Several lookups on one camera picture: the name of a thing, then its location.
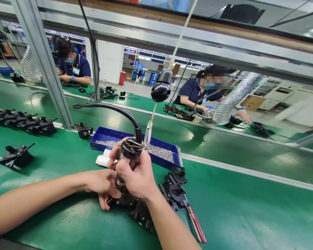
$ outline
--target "hand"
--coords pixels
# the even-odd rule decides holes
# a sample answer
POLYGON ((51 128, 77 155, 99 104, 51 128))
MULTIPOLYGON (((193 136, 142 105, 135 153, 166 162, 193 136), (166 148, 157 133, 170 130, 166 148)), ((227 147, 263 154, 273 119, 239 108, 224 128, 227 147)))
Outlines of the hand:
POLYGON ((146 150, 143 149, 138 166, 134 171, 131 170, 125 159, 121 159, 117 163, 114 163, 116 156, 121 149, 122 142, 125 139, 126 138, 118 142, 118 144, 112 149, 107 167, 110 169, 116 168, 117 174, 125 181, 127 189, 133 196, 141 199, 154 196, 154 194, 160 191, 154 180, 150 155, 146 150))
POLYGON ((103 210, 110 209, 107 204, 109 196, 115 199, 121 197, 121 192, 115 187, 116 172, 114 170, 92 170, 82 172, 81 175, 86 183, 84 190, 86 192, 93 191, 98 193, 98 199, 103 210))
POLYGON ((69 76, 69 75, 61 75, 61 76, 59 76, 59 79, 60 79, 62 82, 70 82, 70 81, 72 81, 72 76, 69 76))
POLYGON ((238 110, 236 115, 240 116, 244 121, 246 121, 248 123, 253 122, 253 120, 251 119, 251 117, 249 116, 249 114, 247 113, 247 111, 245 109, 238 110))

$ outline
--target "pile of screws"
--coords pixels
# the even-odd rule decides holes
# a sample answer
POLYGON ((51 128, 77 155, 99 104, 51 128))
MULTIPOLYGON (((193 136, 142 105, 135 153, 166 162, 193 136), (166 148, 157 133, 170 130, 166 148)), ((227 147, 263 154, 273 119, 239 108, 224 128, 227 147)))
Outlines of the pile of screws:
POLYGON ((174 163, 173 152, 168 149, 150 145, 147 151, 153 155, 159 156, 167 161, 170 161, 171 163, 174 163))
MULTIPOLYGON (((105 141, 96 140, 95 143, 114 147, 114 146, 116 146, 116 144, 118 142, 116 142, 116 141, 106 141, 105 142, 105 141)), ((159 157, 161 157, 167 161, 170 161, 171 163, 174 163, 173 152, 168 150, 168 149, 164 149, 161 147, 150 145, 147 151, 153 155, 159 156, 159 157)))
POLYGON ((95 143, 97 144, 102 144, 102 145, 106 145, 106 146, 110 146, 110 147, 114 147, 117 145, 118 141, 98 141, 96 140, 95 143))

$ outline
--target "red handle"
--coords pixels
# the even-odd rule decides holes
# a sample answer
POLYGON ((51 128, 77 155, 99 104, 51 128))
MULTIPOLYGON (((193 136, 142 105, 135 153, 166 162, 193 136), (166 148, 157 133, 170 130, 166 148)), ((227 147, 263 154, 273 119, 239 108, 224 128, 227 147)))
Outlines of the red handle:
POLYGON ((191 212, 192 212, 192 214, 193 214, 193 216, 194 216, 194 223, 196 224, 196 227, 197 227, 197 229, 198 229, 199 235, 200 235, 200 237, 201 237, 201 239, 202 239, 202 243, 205 243, 205 244, 206 244, 206 238, 205 238, 205 236, 204 236, 204 233, 203 233, 203 230, 202 230, 202 228, 201 228, 201 225, 200 225, 199 222, 198 222, 198 219, 197 219, 197 216, 196 216, 196 214, 195 214, 195 212, 194 212, 194 209, 192 208, 192 206, 189 206, 189 208, 190 208, 190 210, 191 210, 191 212))

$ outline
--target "metal pole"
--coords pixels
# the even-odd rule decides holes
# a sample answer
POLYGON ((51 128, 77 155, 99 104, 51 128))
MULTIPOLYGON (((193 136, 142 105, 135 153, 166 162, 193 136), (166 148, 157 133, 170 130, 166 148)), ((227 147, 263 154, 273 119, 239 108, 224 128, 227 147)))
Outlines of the metal pole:
POLYGON ((92 65, 93 65, 94 100, 99 101, 100 100, 100 83, 99 83, 100 68, 98 68, 97 56, 95 54, 95 51, 97 53, 97 40, 94 39, 93 41, 91 38, 89 38, 89 40, 90 40, 90 49, 91 49, 91 60, 92 60, 92 65))
POLYGON ((50 50, 36 0, 11 0, 17 19, 23 28, 43 81, 65 129, 73 125, 63 88, 50 50))
POLYGON ((298 144, 296 146, 297 148, 304 147, 304 146, 306 146, 308 144, 311 144, 311 143, 313 143, 313 134, 310 134, 310 135, 308 135, 308 136, 306 136, 306 137, 296 141, 295 143, 298 144))

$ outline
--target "green workbench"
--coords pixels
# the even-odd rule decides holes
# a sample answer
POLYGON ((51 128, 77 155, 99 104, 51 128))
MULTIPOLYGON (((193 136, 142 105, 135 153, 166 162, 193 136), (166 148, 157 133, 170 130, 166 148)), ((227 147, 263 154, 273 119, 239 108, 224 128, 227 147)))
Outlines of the green workbench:
MULTIPOLYGON (((46 87, 46 85, 44 83, 38 84, 37 86, 41 86, 41 87, 44 87, 44 88, 46 87)), ((86 92, 87 93, 81 93, 81 92, 79 92, 79 90, 77 88, 73 88, 73 87, 63 87, 63 90, 65 92, 68 92, 68 93, 71 93, 71 94, 88 97, 87 93, 90 93, 90 92, 94 91, 94 87, 93 86, 88 86, 88 88, 86 88, 86 92)), ((145 110, 145 111, 153 112, 153 108, 154 108, 155 102, 151 98, 143 97, 143 96, 139 96, 139 95, 135 95, 135 94, 130 95, 130 97, 131 98, 137 98, 137 99, 125 99, 125 100, 122 100, 122 99, 119 99, 119 98, 115 98, 115 99, 105 99, 105 101, 110 102, 110 103, 115 103, 115 104, 121 104, 121 105, 124 105, 124 106, 127 106, 127 107, 131 107, 131 108, 142 109, 142 110, 145 110)), ((157 114, 162 114, 162 115, 174 117, 174 115, 170 115, 170 114, 168 114, 168 113, 163 111, 163 107, 164 107, 165 104, 168 104, 168 102, 158 103, 155 112, 157 114)), ((184 106, 181 106, 181 105, 175 105, 175 106, 180 108, 180 109, 182 109, 183 111, 185 110, 184 106)), ((257 136, 257 137, 262 137, 262 136, 258 135, 252 128, 248 128, 247 125, 246 126, 238 126, 238 128, 233 128, 233 129, 227 128, 227 127, 224 127, 224 126, 217 126, 217 127, 223 128, 223 129, 226 129, 226 130, 236 131, 236 132, 239 132, 239 133, 244 133, 244 134, 247 134, 247 135, 254 135, 254 136, 257 136)), ((275 131, 277 134, 280 134, 280 135, 284 136, 284 137, 279 136, 279 135, 272 135, 272 136, 270 136, 272 140, 279 141, 279 142, 285 142, 285 143, 295 142, 295 141, 297 141, 297 140, 299 140, 299 139, 301 139, 301 138, 306 136, 306 134, 304 134, 304 133, 298 133, 297 131, 293 131, 291 129, 283 130, 283 129, 280 129, 280 128, 277 128, 277 127, 272 127, 272 126, 266 126, 266 128, 267 129, 271 129, 271 130, 275 131)))
MULTIPOLYGON (((133 125, 118 112, 102 108, 73 109, 74 104, 83 100, 70 96, 66 96, 66 100, 74 122, 84 122, 94 129, 102 126, 133 132, 133 125)), ((47 91, 1 81, 0 108, 37 113, 38 117, 57 117, 47 91)), ((151 115, 128 111, 144 130, 151 115)), ((152 136, 179 146, 185 154, 313 184, 313 153, 310 152, 159 116, 154 117, 152 136)))
MULTIPOLYGON (((31 143, 36 143, 29 150, 35 159, 21 173, 0 165, 0 195, 29 183, 100 169, 95 164, 100 152, 75 132, 58 129, 43 137, 0 127, 0 157, 7 145, 31 143)), ((203 249, 313 249, 313 191, 189 160, 183 164, 187 197, 208 242, 203 249)), ((153 164, 153 172, 159 183, 168 171, 153 164)), ((157 236, 128 213, 120 208, 103 211, 95 193, 80 192, 4 238, 51 250, 161 249, 157 236)), ((186 210, 178 215, 189 227, 186 210)))

